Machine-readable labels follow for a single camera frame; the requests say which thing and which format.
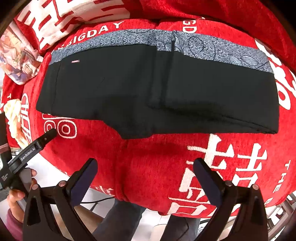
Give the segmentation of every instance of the floor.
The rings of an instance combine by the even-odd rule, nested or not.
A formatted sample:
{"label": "floor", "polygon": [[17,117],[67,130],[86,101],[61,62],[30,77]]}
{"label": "floor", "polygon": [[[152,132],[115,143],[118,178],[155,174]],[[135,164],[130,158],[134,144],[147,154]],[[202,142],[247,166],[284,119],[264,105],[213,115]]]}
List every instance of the floor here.
{"label": "floor", "polygon": [[[47,186],[55,186],[61,180],[68,180],[68,176],[53,165],[51,165],[48,161],[46,161],[40,154],[37,154],[28,162],[28,167],[35,169],[38,174],[36,176],[36,180],[41,187]],[[101,200],[105,197],[109,197],[108,195],[101,193],[99,191],[89,189],[83,199],[84,202]],[[100,202],[94,209],[94,212],[101,217],[105,217],[108,211],[114,204],[114,200],[106,200]],[[90,209],[93,204],[83,204],[86,208]],[[8,204],[6,200],[0,202],[0,217],[5,222],[6,213],[8,210]],[[159,224],[167,224],[168,216],[160,216],[158,212],[146,210],[143,213],[143,217],[140,221],[137,231],[132,239],[132,241],[150,241],[150,236],[152,233],[152,229],[154,226]]]}

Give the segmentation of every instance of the pant leg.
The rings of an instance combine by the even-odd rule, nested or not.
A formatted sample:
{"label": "pant leg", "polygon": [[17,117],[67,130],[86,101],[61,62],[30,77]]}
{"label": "pant leg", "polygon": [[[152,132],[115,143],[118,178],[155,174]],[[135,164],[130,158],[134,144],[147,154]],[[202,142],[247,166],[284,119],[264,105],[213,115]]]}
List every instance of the pant leg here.
{"label": "pant leg", "polygon": [[160,241],[194,241],[198,235],[199,225],[200,218],[171,215]]}
{"label": "pant leg", "polygon": [[130,241],[145,209],[139,205],[115,199],[113,207],[93,232],[93,236],[99,241]]}

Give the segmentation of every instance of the person's leg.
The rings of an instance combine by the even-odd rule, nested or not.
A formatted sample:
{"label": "person's leg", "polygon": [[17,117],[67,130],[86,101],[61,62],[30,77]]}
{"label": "person's leg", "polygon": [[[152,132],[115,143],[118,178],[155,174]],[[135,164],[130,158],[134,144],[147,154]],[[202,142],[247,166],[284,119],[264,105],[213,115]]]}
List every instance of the person's leg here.
{"label": "person's leg", "polygon": [[130,241],[146,208],[130,202],[115,200],[101,224],[93,232],[99,241]]}
{"label": "person's leg", "polygon": [[198,235],[200,218],[170,216],[160,241],[194,241]]}

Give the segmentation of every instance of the red blanket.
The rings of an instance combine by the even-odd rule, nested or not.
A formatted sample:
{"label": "red blanket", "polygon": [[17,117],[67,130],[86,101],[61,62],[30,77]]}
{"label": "red blanket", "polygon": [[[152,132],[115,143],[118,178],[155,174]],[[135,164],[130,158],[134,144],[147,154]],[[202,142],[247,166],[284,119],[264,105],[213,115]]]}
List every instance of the red blanket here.
{"label": "red blanket", "polygon": [[[63,1],[65,5],[67,2],[73,3],[75,0]],[[91,2],[106,4],[103,1]],[[259,1],[186,1],[182,4],[173,1],[140,1],[133,5],[129,4],[129,1],[123,2],[124,8],[133,18],[193,18],[193,15],[219,18],[267,43],[281,60],[289,63],[292,69],[296,69],[295,46],[278,20]],[[46,3],[44,9],[52,3],[56,7],[53,9],[57,16],[59,9],[57,4],[54,5],[55,0],[48,0]],[[112,3],[112,7],[106,7],[103,12],[123,7],[119,1],[108,3]],[[260,48],[270,57],[277,80],[281,105],[278,134],[167,134],[153,135],[146,139],[122,140],[115,130],[101,121],[42,114],[36,111],[35,106],[51,59],[51,48],[45,55],[39,74],[25,85],[22,96],[23,130],[28,141],[39,137],[50,128],[56,128],[59,135],[42,151],[44,158],[64,173],[71,175],[89,157],[93,157],[99,163],[93,188],[114,195],[119,200],[131,201],[157,210],[162,215],[174,213],[178,216],[206,218],[213,214],[215,207],[209,204],[192,172],[192,162],[197,157],[204,158],[224,180],[231,180],[241,186],[257,183],[267,207],[284,201],[287,194],[296,189],[293,175],[296,168],[293,141],[296,118],[295,76],[278,58],[270,54],[260,43],[256,43],[248,34],[220,22],[194,18],[195,20],[160,22],[130,19],[123,22],[119,20],[84,25],[59,41],[55,48],[77,44],[109,31],[129,28],[191,31]],[[20,22],[18,25],[27,34],[30,42],[35,44],[34,47],[39,48],[44,39],[39,40],[35,37],[36,29],[40,28],[41,31],[47,22],[39,23],[38,28],[33,30],[32,26],[36,20],[32,21],[31,27]],[[45,52],[49,46],[50,44],[44,46],[40,52]],[[12,87],[4,88],[2,103],[9,99],[6,96],[9,97],[11,89]]]}

